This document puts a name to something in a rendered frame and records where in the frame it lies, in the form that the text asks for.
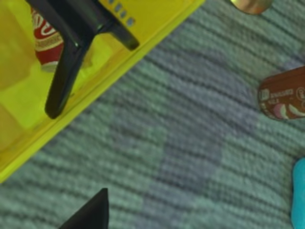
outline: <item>blue object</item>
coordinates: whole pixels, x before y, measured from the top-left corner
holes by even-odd
[[[300,159],[293,169],[294,195],[291,221],[294,229],[305,229],[305,158]]]

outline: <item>slot in yellow bin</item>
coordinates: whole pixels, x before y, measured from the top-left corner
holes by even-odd
[[[205,0],[120,0],[124,24],[141,46],[130,52],[109,34],[95,38],[63,114],[51,120],[44,106],[53,74],[34,53],[30,6],[0,1],[0,182],[62,130]],[[100,2],[117,18],[117,0]]]

